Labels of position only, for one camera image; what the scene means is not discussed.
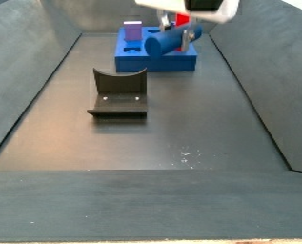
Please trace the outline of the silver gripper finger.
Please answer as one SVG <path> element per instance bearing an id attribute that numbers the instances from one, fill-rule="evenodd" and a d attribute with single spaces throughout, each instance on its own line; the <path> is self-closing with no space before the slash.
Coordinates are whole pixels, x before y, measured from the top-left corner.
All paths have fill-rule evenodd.
<path id="1" fill-rule="evenodd" d="M 172 22 L 169 21 L 167 11 L 157 10 L 156 11 L 156 18 L 159 21 L 159 29 L 161 31 L 168 31 L 172 27 Z"/>
<path id="2" fill-rule="evenodd" d="M 181 33 L 181 42 L 180 42 L 181 51 L 188 51 L 188 45 L 195 38 L 193 29 L 195 29 L 195 23 L 189 22 L 187 25 L 187 28 L 183 30 L 183 33 Z"/>

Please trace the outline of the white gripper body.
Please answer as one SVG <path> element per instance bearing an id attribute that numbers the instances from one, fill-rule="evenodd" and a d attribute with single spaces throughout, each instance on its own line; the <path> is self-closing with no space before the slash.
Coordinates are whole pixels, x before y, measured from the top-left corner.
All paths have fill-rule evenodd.
<path id="1" fill-rule="evenodd" d="M 237 10 L 239 0 L 133 0 L 140 6 L 188 15 L 208 22 L 228 22 Z"/>

